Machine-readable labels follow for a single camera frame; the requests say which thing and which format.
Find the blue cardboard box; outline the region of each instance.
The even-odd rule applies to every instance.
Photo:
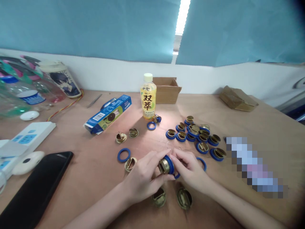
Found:
[[[131,98],[127,95],[122,95],[113,103],[109,104],[104,109],[100,110],[92,116],[84,127],[91,134],[100,134],[108,128],[120,115],[131,105]]]

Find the blue curtain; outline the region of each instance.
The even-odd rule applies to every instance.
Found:
[[[176,64],[305,62],[305,27],[295,2],[191,0]]]
[[[171,63],[180,0],[10,0],[0,47]]]

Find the smartphone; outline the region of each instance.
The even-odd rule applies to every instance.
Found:
[[[0,228],[35,228],[72,157],[70,151],[46,155],[0,215]]]

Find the anime character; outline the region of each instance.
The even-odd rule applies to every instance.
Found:
[[[67,96],[75,96],[80,94],[74,82],[70,77],[62,73],[50,73],[51,79],[67,94]]]

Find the power strip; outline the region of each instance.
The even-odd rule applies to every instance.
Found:
[[[26,155],[34,152],[34,150],[42,143],[42,141],[56,127],[52,122],[33,122],[23,131],[17,134],[12,140],[6,141],[0,147],[0,170],[5,173],[6,180],[12,175],[15,165]],[[3,176],[0,175],[0,187],[4,184]]]

